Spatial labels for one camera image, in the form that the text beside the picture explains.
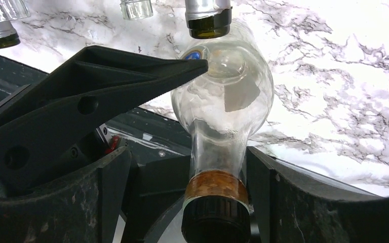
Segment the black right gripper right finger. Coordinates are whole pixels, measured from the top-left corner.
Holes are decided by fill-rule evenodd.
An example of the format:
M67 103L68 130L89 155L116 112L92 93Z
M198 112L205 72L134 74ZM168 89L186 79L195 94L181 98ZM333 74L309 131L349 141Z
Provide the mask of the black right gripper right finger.
M389 242L389 197L270 157L246 154L252 242Z

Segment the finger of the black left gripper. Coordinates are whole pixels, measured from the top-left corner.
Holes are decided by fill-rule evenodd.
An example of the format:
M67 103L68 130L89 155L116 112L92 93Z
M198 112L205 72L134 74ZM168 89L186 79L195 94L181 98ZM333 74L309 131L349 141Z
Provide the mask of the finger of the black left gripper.
M15 191L32 187L89 132L207 70L204 59L81 49L42 81L0 102L0 183Z

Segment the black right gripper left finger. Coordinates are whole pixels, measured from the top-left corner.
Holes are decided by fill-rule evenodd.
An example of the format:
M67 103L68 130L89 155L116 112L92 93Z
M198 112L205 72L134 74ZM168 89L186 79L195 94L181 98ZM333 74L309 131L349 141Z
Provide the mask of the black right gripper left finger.
M29 195L0 199L0 242L112 242L131 159L121 147Z

